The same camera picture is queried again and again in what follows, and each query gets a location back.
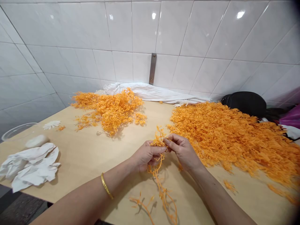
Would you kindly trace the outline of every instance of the gold bangle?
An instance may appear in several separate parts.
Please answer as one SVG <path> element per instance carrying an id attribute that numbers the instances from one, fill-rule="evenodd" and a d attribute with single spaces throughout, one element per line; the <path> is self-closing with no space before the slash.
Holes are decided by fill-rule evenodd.
<path id="1" fill-rule="evenodd" d="M 102 180 L 103 187 L 105 188 L 105 190 L 106 190 L 107 194 L 110 196 L 110 198 L 113 199 L 112 194 L 109 192 L 109 190 L 108 190 L 108 188 L 107 188 L 107 186 L 106 186 L 106 183 L 105 183 L 105 181 L 104 181 L 103 174 L 104 174 L 104 172 L 101 173 L 101 180 Z"/>

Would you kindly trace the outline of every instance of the wooden table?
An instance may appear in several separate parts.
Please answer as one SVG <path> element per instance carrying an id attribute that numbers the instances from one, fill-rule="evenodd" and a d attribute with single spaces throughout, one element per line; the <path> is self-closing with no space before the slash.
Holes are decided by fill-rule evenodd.
<path id="1" fill-rule="evenodd" d="M 40 122 L 43 125 L 52 120 L 60 120 L 61 125 L 66 126 L 63 131 L 42 128 L 40 131 L 58 146 L 60 154 L 57 161 L 61 166 L 55 180 L 38 187 L 31 186 L 22 192 L 55 203 L 73 189 L 130 157 L 144 141 L 154 138 L 156 125 L 165 127 L 170 123 L 172 105 L 145 102 L 144 107 L 148 116 L 147 125 L 141 127 L 130 124 L 116 139 L 111 139 L 105 134 L 97 135 L 97 132 L 102 131 L 101 126 L 76 132 L 74 118 L 81 116 L 84 111 L 73 107 L 67 107 Z M 0 163 L 8 155 L 21 149 L 22 146 L 14 142 L 1 143 Z M 261 180 L 256 180 L 236 168 L 233 170 L 234 175 L 218 166 L 208 170 L 222 185 L 224 179 L 233 182 L 238 194 L 234 195 L 230 191 L 229 194 L 258 224 L 285 224 L 293 214 L 295 207 L 268 189 L 266 183 L 273 182 L 264 175 L 261 176 Z M 176 201 L 179 224 L 214 224 L 192 178 L 186 172 L 178 171 L 178 160 L 174 153 L 166 154 L 160 177 L 164 177 L 164 187 L 172 190 L 170 195 Z M 11 182 L 5 179 L 1 179 L 0 184 L 11 187 Z M 143 210 L 137 213 L 138 209 L 131 208 L 134 203 L 129 201 L 129 197 L 138 197 L 140 191 L 142 197 L 145 197 L 145 203 L 148 203 L 152 195 L 155 196 L 154 202 L 157 201 L 157 205 L 152 209 L 154 223 L 169 224 L 158 196 L 157 186 L 147 172 L 130 178 L 130 182 L 107 207 L 101 219 L 115 225 L 151 224 Z"/>

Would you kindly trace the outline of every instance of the metal bracket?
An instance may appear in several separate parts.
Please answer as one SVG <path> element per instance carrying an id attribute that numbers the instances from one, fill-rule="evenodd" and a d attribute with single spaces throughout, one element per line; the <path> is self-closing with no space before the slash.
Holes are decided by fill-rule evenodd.
<path id="1" fill-rule="evenodd" d="M 156 58 L 157 58 L 156 54 L 152 53 L 152 55 L 151 55 L 151 64 L 150 64 L 150 76 L 149 76 L 149 84 L 151 84 L 151 85 L 153 85 L 153 82 L 154 82 Z"/>

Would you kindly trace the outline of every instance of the black backpack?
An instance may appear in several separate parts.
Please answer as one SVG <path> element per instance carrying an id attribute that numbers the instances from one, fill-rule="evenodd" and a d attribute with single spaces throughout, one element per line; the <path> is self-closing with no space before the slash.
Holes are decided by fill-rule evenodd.
<path id="1" fill-rule="evenodd" d="M 237 108 L 250 116 L 262 118 L 266 115 L 267 104 L 265 100 L 253 92 L 235 92 L 225 95 L 221 103 L 232 109 Z"/>

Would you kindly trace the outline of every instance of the white tile wall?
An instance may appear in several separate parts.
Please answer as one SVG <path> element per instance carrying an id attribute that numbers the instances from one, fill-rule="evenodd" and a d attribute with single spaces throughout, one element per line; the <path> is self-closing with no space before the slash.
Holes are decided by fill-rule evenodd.
<path id="1" fill-rule="evenodd" d="M 235 91 L 256 92 L 272 106 L 300 101 L 291 1 L 0 3 L 0 119 L 11 124 L 23 109 L 30 114 L 23 121 L 44 119 L 77 91 L 148 83 L 151 53 L 159 87 L 214 101 Z"/>

